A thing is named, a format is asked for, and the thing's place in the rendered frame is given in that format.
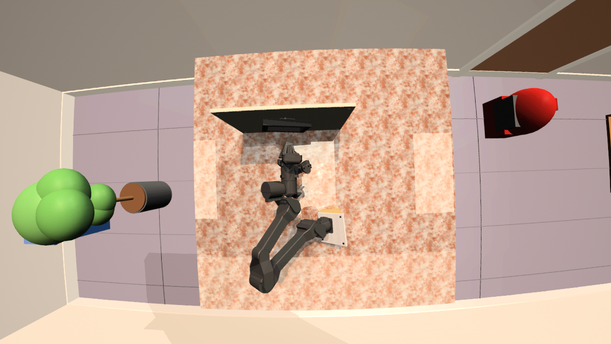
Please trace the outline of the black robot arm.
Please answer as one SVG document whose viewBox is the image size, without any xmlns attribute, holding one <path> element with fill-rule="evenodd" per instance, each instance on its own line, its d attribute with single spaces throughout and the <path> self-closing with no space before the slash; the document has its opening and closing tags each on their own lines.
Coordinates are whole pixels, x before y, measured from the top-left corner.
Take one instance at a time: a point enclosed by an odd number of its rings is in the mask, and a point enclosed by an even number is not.
<svg viewBox="0 0 611 344">
<path fill-rule="evenodd" d="M 275 201 L 278 208 L 273 222 L 251 251 L 248 282 L 265 294 L 273 289 L 279 281 L 281 270 L 305 242 L 315 237 L 324 239 L 328 233 L 333 233 L 333 220 L 330 217 L 320 217 L 317 220 L 301 219 L 296 224 L 296 234 L 270 260 L 269 253 L 281 237 L 286 225 L 301 211 L 301 205 L 296 199 L 302 193 L 297 192 L 297 180 L 264 181 L 261 185 L 261 193 L 265 202 Z"/>
</svg>

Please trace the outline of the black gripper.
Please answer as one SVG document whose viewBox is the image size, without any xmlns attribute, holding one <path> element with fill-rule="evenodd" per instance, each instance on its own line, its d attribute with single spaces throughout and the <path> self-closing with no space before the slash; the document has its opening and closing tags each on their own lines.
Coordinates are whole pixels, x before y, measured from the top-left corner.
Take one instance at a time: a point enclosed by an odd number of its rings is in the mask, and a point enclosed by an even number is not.
<svg viewBox="0 0 611 344">
<path fill-rule="evenodd" d="M 279 158 L 282 158 L 282 160 L 278 159 L 278 165 L 281 167 L 281 181 L 297 180 L 298 175 L 296 175 L 294 165 L 301 163 L 302 156 L 294 150 L 290 135 L 283 144 Z"/>
</svg>

